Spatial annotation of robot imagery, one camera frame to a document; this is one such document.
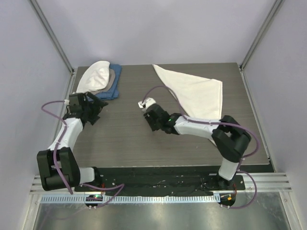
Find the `white wall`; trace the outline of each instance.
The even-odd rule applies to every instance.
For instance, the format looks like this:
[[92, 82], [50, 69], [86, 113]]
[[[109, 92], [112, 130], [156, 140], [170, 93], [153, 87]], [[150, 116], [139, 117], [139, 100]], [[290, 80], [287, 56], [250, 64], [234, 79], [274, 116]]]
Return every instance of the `white wall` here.
[[38, 0], [74, 67], [241, 64], [274, 0]]
[[307, 216], [307, 1], [286, 0], [246, 68], [274, 165]]
[[28, 1], [0, 2], [0, 31], [0, 229], [15, 230], [55, 132], [40, 106], [63, 99], [70, 75]]

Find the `stack of cloth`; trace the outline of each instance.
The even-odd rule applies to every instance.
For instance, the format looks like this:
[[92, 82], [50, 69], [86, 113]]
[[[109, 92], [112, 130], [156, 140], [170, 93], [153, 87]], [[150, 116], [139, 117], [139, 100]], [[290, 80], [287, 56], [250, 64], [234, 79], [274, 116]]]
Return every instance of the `stack of cloth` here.
[[91, 92], [102, 100], [118, 98], [118, 80], [121, 65], [98, 61], [92, 64], [80, 79], [76, 92]]

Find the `white cloth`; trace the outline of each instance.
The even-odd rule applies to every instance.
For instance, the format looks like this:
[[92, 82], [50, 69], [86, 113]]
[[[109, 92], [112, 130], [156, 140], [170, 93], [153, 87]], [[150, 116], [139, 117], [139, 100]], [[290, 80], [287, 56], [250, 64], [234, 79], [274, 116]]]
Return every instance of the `white cloth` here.
[[109, 82], [108, 61], [98, 61], [92, 64], [79, 81], [76, 92], [93, 92], [104, 89]]
[[195, 118], [220, 119], [223, 83], [220, 80], [178, 73], [153, 65], [167, 87], [177, 95], [186, 113]]

